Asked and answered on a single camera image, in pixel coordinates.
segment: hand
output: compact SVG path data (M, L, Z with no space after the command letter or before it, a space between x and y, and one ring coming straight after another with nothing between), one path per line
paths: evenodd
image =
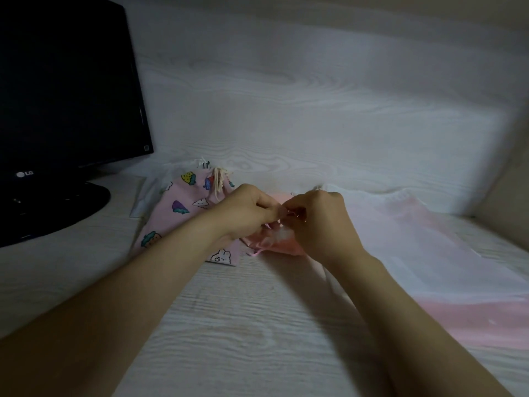
M296 241L322 265L340 264L367 254L341 194L310 191L294 196L283 206L291 213L281 224L294 230Z
M259 188L242 184L209 211L210 219L225 245L237 238L247 237L261 225L273 223L287 215L287 209Z

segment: lg logo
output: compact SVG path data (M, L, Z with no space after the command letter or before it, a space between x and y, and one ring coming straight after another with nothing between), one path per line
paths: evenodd
M22 178L22 177L25 177L25 176L31 176L31 175L33 175L32 171L19 171L17 173L17 177L18 178Z

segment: left hand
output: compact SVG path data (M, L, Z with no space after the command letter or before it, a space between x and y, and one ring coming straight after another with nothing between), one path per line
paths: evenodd
M278 201L250 184L242 184L208 212L226 244L255 233L261 225L280 220L287 213Z

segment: right hand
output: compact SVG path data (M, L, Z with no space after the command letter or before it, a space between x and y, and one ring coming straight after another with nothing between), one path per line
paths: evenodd
M290 214L281 224L294 230L305 252L327 268L367 254L341 194L310 191L294 196L283 206Z

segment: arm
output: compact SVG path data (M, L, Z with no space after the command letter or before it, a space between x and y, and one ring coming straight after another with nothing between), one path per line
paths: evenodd
M284 209L242 185L130 263L0 340L5 395L111 395L204 259Z
M337 193L287 201L282 220L305 251L340 282L374 335L402 396L511 396L369 255Z

